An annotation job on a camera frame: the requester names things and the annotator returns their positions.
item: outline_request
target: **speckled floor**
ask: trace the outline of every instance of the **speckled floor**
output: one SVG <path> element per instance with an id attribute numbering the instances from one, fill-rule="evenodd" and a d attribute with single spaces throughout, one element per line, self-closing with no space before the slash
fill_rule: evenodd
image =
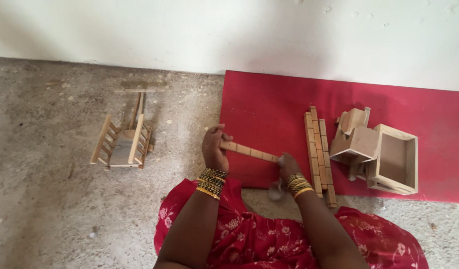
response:
<path id="1" fill-rule="evenodd" d="M 223 81 L 0 58 L 0 268 L 151 268 L 161 198 L 204 168 L 201 141 L 219 121 Z M 136 98 L 114 90 L 138 85 L 164 90 L 145 95 L 155 150 L 143 171 L 104 172 L 89 160 L 105 115 L 128 126 Z M 287 197 L 274 204 L 262 190 L 242 195 L 265 217 L 300 218 Z M 459 204 L 349 196 L 338 203 L 411 232 L 431 268 L 459 268 Z"/>

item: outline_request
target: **stack of wooden strips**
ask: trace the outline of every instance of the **stack of wooden strips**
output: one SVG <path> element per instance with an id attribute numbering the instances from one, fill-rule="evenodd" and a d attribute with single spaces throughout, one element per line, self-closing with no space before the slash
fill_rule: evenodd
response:
<path id="1" fill-rule="evenodd" d="M 336 208 L 336 193 L 332 182 L 331 163 L 329 161 L 328 137 L 326 134 L 326 121 L 317 119 L 315 106 L 309 107 L 309 112 L 304 114 L 306 128 L 307 150 L 311 167 L 311 180 L 318 197 L 327 191 L 327 205 Z"/>

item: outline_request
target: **wooden stick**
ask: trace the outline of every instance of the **wooden stick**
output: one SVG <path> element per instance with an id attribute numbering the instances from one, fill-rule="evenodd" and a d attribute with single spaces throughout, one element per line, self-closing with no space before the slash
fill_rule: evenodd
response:
<path id="1" fill-rule="evenodd" d="M 135 159 L 135 153 L 138 147 L 138 139 L 140 138 L 140 132 L 142 131 L 143 117 L 145 115 L 140 114 L 138 116 L 137 129 L 135 130 L 135 136 L 133 137 L 133 143 L 131 144 L 130 155 L 128 156 L 128 163 L 132 164 Z"/>
<path id="2" fill-rule="evenodd" d="M 241 154 L 248 155 L 248 156 L 253 156 L 255 158 L 274 162 L 274 163 L 277 163 L 279 159 L 279 157 L 276 155 L 265 153 L 265 152 L 244 146 L 242 144 L 237 144 L 234 142 L 228 142 L 224 140 L 221 140 L 220 148 L 225 149 L 225 150 L 234 151 L 234 152 L 241 153 Z"/>
<path id="3" fill-rule="evenodd" d="M 111 119 L 112 119 L 111 114 L 108 114 L 105 117 L 105 121 L 103 122 L 102 130 L 100 131 L 99 141 L 97 143 L 97 146 L 95 146 L 95 149 L 93 150 L 93 153 L 92 153 L 92 158 L 90 159 L 91 164 L 96 164 L 97 160 L 99 159 L 100 150 L 102 148 L 103 141 L 105 140 L 105 135 L 107 134 L 107 131 L 109 129 Z"/>
<path id="4" fill-rule="evenodd" d="M 116 89 L 115 92 L 164 92 L 164 89 Z"/>
<path id="5" fill-rule="evenodd" d="M 135 122 L 135 118 L 137 117 L 137 108 L 138 108 L 138 103 L 140 102 L 141 96 L 142 96 L 142 93 L 139 92 L 137 96 L 137 101 L 135 102 L 135 106 L 133 106 L 133 114 L 131 115 L 130 127 L 128 127 L 128 130 L 131 130 L 133 128 L 133 123 Z"/>

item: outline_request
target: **gold bangle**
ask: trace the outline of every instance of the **gold bangle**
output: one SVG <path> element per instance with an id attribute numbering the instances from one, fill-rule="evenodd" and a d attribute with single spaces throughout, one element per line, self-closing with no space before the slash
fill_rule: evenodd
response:
<path id="1" fill-rule="evenodd" d="M 207 191 L 205 190 L 204 188 L 201 188 L 201 187 L 197 187 L 197 190 L 200 191 L 200 192 L 203 192 L 203 193 L 206 193 L 208 194 L 209 196 L 213 197 L 213 198 L 216 198 L 218 201 L 220 200 L 220 198 L 218 197 L 218 195 L 210 192 L 210 191 Z"/>
<path id="2" fill-rule="evenodd" d="M 298 192 L 294 195 L 294 199 L 296 199 L 296 197 L 297 197 L 299 194 L 304 193 L 305 191 L 314 191 L 314 189 L 313 189 L 313 188 L 304 188 L 304 189 L 298 191 Z"/>

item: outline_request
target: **wooden box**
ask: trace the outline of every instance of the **wooden box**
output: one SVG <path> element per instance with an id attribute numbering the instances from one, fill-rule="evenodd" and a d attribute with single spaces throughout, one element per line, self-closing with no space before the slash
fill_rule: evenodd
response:
<path id="1" fill-rule="evenodd" d="M 398 194 L 418 192 L 417 137 L 387 125 L 377 125 L 378 156 L 365 163 L 367 186 Z"/>

